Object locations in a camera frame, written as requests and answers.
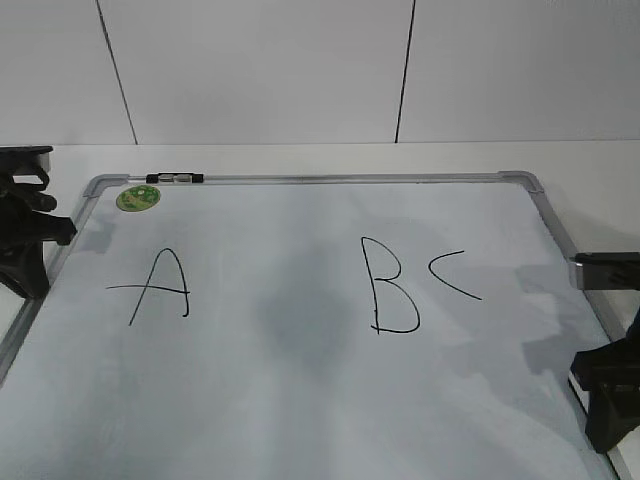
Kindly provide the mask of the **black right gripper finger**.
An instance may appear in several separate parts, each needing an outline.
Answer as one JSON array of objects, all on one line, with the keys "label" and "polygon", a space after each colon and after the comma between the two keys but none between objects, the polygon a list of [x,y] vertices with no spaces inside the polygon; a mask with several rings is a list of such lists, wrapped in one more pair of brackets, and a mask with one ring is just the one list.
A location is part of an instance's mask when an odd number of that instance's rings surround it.
[{"label": "black right gripper finger", "polygon": [[639,354],[630,344],[577,352],[570,371],[588,393],[589,440],[622,440],[639,426]]}]

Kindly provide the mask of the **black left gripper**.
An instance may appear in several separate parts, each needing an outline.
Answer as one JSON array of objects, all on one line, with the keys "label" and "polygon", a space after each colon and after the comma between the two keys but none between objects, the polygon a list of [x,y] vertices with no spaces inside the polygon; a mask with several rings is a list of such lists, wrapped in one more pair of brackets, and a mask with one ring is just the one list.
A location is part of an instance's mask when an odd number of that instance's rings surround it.
[{"label": "black left gripper", "polygon": [[69,217],[50,215],[57,200],[47,194],[48,173],[1,174],[1,283],[24,299],[50,289],[41,242],[69,245],[77,229]]}]

